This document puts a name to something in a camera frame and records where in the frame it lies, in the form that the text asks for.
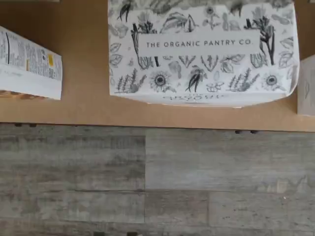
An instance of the wood plank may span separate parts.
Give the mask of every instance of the wood plank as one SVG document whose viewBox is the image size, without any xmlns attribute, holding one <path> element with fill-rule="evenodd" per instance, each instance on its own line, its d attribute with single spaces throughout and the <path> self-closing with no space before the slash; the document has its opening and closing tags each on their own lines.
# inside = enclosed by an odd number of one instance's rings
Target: wood plank
<svg viewBox="0 0 315 236">
<path fill-rule="evenodd" d="M 0 195 L 0 217 L 144 223 L 144 196 L 136 193 L 58 192 Z"/>
<path fill-rule="evenodd" d="M 0 128 L 0 192 L 144 189 L 145 137 L 124 129 Z"/>
<path fill-rule="evenodd" d="M 207 225 L 208 193 L 204 191 L 149 191 L 146 223 Z"/>
<path fill-rule="evenodd" d="M 27 221 L 0 219 L 1 236 L 313 236 L 313 232 L 270 231 L 159 224 Z"/>
<path fill-rule="evenodd" d="M 314 231 L 314 203 L 310 195 L 212 192 L 209 223 L 216 227 Z"/>
<path fill-rule="evenodd" d="M 315 193 L 315 134 L 148 129 L 146 188 Z"/>
</svg>

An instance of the lavender illustration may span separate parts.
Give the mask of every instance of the lavender illustration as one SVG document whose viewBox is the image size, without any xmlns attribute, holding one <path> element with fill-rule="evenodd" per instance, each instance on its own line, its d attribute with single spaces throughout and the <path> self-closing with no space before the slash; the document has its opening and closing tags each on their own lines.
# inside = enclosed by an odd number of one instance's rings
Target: lavender illustration
<svg viewBox="0 0 315 236">
<path fill-rule="evenodd" d="M 271 65 L 274 65 L 274 54 L 275 54 L 275 28 L 269 24 L 270 20 L 265 17 L 266 10 L 262 7 L 256 7 L 255 11 L 252 12 L 253 20 L 246 19 L 246 30 L 260 30 L 260 49 L 263 54 L 266 54 L 263 48 L 263 44 L 267 46 L 268 54 L 270 57 Z"/>
</svg>

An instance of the package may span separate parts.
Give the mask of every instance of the package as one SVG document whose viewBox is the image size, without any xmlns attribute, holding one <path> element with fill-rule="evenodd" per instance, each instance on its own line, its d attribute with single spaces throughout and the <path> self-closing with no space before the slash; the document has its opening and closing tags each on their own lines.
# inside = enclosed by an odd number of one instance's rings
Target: package
<svg viewBox="0 0 315 236">
<path fill-rule="evenodd" d="M 315 116 L 315 55 L 301 61 L 297 113 Z"/>
<path fill-rule="evenodd" d="M 0 98 L 61 99 L 61 56 L 0 27 Z"/>
<path fill-rule="evenodd" d="M 297 85 L 291 0 L 112 0 L 108 30 L 114 96 L 243 107 L 287 97 Z"/>
</svg>

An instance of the small white box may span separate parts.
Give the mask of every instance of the small white box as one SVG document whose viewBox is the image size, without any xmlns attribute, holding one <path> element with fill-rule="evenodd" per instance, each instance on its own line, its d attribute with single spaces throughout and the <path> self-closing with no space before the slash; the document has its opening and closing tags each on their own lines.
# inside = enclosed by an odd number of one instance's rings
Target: small white box
<svg viewBox="0 0 315 236">
<path fill-rule="evenodd" d="M 201 2 L 108 2 L 111 95 L 243 107 L 293 92 L 300 67 L 293 2 Z"/>
</svg>

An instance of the yellow label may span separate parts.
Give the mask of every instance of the yellow label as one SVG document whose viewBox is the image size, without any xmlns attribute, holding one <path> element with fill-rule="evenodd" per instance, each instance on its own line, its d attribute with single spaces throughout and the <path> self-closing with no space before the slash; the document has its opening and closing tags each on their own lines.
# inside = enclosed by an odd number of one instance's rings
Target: yellow label
<svg viewBox="0 0 315 236">
<path fill-rule="evenodd" d="M 50 66 L 54 66 L 54 59 L 52 54 L 48 54 L 48 62 Z"/>
</svg>

